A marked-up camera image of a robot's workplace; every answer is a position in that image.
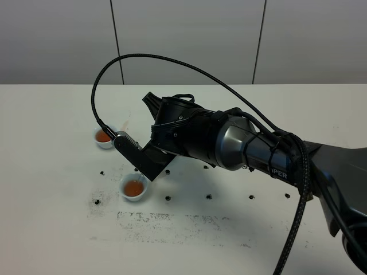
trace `tea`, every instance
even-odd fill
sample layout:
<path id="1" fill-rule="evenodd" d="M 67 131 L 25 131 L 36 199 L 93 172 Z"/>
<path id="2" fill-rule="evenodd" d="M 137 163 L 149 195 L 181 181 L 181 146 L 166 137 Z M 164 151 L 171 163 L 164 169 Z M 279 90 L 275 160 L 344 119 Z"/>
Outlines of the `tea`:
<path id="1" fill-rule="evenodd" d="M 142 182 L 139 182 L 135 179 L 130 180 L 124 186 L 124 193 L 129 197 L 135 197 L 140 195 L 144 190 L 144 185 Z"/>
<path id="2" fill-rule="evenodd" d="M 110 141 L 111 139 L 110 139 L 110 137 L 109 137 L 109 136 L 107 136 L 107 134 L 106 134 L 105 132 L 103 132 L 103 130 L 101 129 L 101 130 L 99 130 L 99 131 L 97 132 L 97 134 L 96 134 L 96 140 L 97 140 L 98 142 L 108 142 L 108 141 Z"/>

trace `dirty marks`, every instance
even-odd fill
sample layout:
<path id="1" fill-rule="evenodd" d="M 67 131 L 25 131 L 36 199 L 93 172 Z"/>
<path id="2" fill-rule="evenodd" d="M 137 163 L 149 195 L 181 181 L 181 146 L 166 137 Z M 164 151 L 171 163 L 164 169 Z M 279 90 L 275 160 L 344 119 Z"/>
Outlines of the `dirty marks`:
<path id="1" fill-rule="evenodd" d="M 126 242 L 180 245 L 238 246 L 249 249 L 257 242 L 248 238 L 238 221 L 209 215 L 174 215 L 119 212 L 117 223 Z"/>

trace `white table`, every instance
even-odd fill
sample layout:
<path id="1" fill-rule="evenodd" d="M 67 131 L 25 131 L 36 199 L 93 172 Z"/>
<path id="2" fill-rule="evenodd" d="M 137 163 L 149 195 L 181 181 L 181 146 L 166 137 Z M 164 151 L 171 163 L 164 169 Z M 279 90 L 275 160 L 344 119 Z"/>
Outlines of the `white table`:
<path id="1" fill-rule="evenodd" d="M 367 85 L 233 87 L 304 140 L 367 146 Z M 93 142 L 91 88 L 0 86 L 0 273 L 272 274 L 297 190 L 258 171 L 204 170 L 201 161 L 175 158 L 143 201 L 128 203 L 118 183 L 134 168 Z M 145 144 L 149 91 L 249 110 L 217 85 L 105 85 L 96 94 L 100 117 Z M 309 202 L 284 274 L 361 274 L 340 239 L 330 236 L 319 200 Z"/>

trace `small white cup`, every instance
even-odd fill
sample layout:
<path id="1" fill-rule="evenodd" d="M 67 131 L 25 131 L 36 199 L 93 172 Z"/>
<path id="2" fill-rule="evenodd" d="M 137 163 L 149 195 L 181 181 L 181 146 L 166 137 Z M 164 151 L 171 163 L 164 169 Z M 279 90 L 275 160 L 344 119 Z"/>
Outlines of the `small white cup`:
<path id="1" fill-rule="evenodd" d="M 139 195 L 134 196 L 134 197 L 127 196 L 124 193 L 124 188 L 125 188 L 126 183 L 128 183 L 131 180 L 136 180 L 138 182 L 143 183 L 143 187 L 144 187 L 143 192 L 141 192 Z M 147 189 L 148 189 L 148 179 L 143 174 L 140 174 L 140 173 L 128 174 L 120 181 L 119 190 L 120 190 L 121 195 L 124 198 L 132 202 L 137 202 L 138 200 L 140 200 L 144 196 L 144 193 L 147 191 Z"/>
<path id="2" fill-rule="evenodd" d="M 116 127 L 113 127 L 113 126 L 110 126 L 110 128 L 114 131 L 114 132 L 116 132 L 117 131 L 117 129 L 116 129 Z M 99 147 L 101 147 L 102 149 L 110 149 L 110 148 L 112 148 L 114 145 L 112 144 L 112 140 L 110 140 L 110 141 L 108 141 L 108 142 L 99 142 L 99 141 L 97 141 L 96 140 L 96 135 L 97 135 L 97 133 L 99 132 L 99 130 L 102 130 L 102 128 L 95 128 L 94 129 L 94 131 L 93 131 L 93 140 L 95 141 L 95 143 L 97 143 L 97 145 L 99 146 Z"/>

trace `white wall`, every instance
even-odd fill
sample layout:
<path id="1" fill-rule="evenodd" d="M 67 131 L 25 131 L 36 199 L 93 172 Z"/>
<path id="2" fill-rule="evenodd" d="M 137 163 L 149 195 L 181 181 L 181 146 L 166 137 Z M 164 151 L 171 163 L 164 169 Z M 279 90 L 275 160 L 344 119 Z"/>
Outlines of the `white wall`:
<path id="1" fill-rule="evenodd" d="M 90 84 L 116 56 L 106 0 L 1 2 L 0 84 Z M 119 65 L 101 83 L 122 83 Z"/>
<path id="2" fill-rule="evenodd" d="M 114 1 L 121 54 L 161 54 L 230 84 L 250 84 L 264 0 Z M 126 84 L 212 84 L 187 68 L 146 58 L 124 60 Z"/>
<path id="3" fill-rule="evenodd" d="M 251 84 L 265 0 L 112 0 L 120 53 L 153 53 Z M 366 0 L 268 0 L 255 84 L 367 83 Z M 109 0 L 4 0 L 0 84 L 92 84 L 118 56 Z M 164 61 L 122 62 L 126 84 L 208 84 Z M 120 84 L 119 64 L 101 83 Z"/>
<path id="4" fill-rule="evenodd" d="M 255 84 L 367 83 L 366 0 L 268 0 Z"/>

